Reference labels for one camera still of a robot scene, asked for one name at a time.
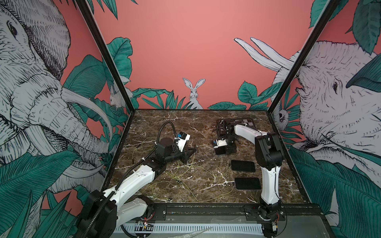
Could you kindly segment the blue edged smartphone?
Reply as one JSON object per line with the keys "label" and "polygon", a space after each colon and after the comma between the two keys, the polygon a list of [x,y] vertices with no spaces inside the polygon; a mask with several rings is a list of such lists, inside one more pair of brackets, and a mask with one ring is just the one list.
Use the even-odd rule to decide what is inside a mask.
{"label": "blue edged smartphone", "polygon": [[214,151],[215,151],[216,155],[224,155],[224,154],[226,154],[226,147],[225,146],[216,147],[216,148],[214,148]]}

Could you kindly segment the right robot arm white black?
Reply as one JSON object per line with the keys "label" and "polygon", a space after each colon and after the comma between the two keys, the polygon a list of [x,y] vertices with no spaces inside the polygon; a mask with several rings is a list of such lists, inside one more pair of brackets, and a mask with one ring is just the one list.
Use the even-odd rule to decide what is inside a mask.
{"label": "right robot arm white black", "polygon": [[237,152],[236,142],[242,137],[255,146],[255,159],[262,172],[262,192],[258,212],[264,221],[280,217],[279,172],[284,152],[276,133],[257,129],[251,119],[222,119],[216,124],[217,139],[212,142],[217,155]]}

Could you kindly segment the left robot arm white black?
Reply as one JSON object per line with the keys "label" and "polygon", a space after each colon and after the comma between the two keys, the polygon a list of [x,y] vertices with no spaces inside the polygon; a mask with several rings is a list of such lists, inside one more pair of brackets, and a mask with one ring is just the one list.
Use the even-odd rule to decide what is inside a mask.
{"label": "left robot arm white black", "polygon": [[76,238],[109,238],[117,227],[135,218],[148,221],[154,217],[153,202],[140,195],[131,197],[141,188],[153,182],[167,168],[169,163],[181,161],[186,164],[196,152],[188,147],[190,135],[174,132],[174,138],[157,136],[154,149],[133,165],[117,185],[92,192],[76,222]]}

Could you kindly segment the pink edged smartphone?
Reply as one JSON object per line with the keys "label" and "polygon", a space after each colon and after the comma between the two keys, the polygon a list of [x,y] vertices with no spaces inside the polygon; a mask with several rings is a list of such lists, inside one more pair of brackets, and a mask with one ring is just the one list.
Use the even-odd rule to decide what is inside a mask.
{"label": "pink edged smartphone", "polygon": [[261,182],[259,178],[235,178],[237,190],[261,190]]}

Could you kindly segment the black smartphone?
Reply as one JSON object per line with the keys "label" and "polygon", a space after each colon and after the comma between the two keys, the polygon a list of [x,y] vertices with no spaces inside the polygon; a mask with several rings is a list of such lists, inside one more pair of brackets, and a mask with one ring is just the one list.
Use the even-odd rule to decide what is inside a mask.
{"label": "black smartphone", "polygon": [[251,161],[239,161],[232,160],[231,161],[231,169],[237,172],[251,172],[254,173],[256,171],[255,163]]}

